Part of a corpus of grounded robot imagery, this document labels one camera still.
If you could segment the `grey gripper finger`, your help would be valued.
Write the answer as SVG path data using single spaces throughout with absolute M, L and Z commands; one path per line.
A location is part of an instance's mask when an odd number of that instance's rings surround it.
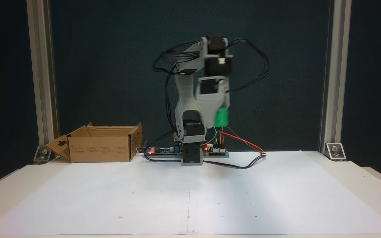
M 219 95 L 197 95 L 197 102 L 201 108 L 201 115 L 205 127 L 213 128 L 218 109 L 223 105 L 223 98 Z
M 221 92 L 223 93 L 222 108 L 228 109 L 230 106 L 230 80 L 221 80 Z

